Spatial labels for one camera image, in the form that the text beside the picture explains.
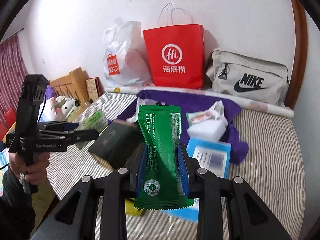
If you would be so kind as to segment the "person left hand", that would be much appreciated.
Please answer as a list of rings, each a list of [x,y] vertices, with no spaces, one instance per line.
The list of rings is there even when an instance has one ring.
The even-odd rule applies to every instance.
[[[20,173],[26,173],[24,179],[31,185],[39,186],[47,178],[50,153],[44,152],[38,155],[38,161],[33,165],[26,165],[17,153],[9,153],[9,167],[14,176],[19,180]]]

